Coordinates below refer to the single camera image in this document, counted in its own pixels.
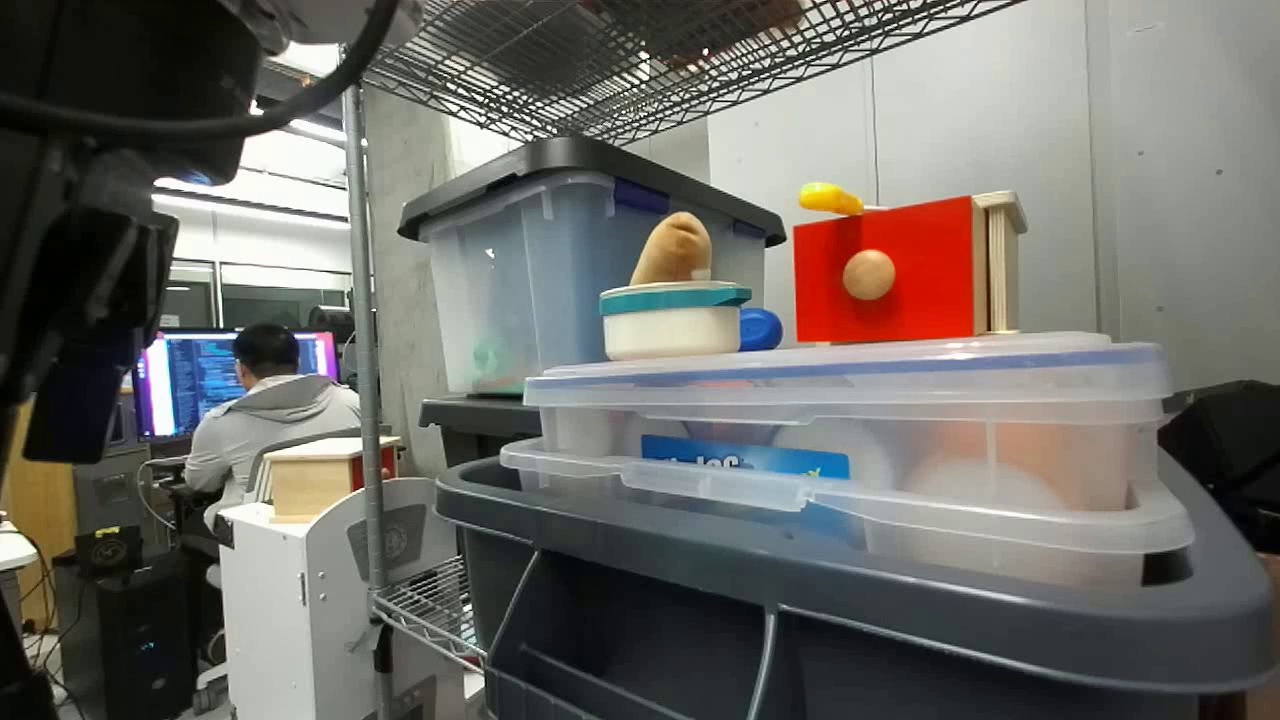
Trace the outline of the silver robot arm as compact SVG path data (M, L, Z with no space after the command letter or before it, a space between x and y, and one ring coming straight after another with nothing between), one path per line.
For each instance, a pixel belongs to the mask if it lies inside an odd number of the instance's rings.
M103 452L160 327L174 180L349 94L404 0L0 0L0 414L29 460Z

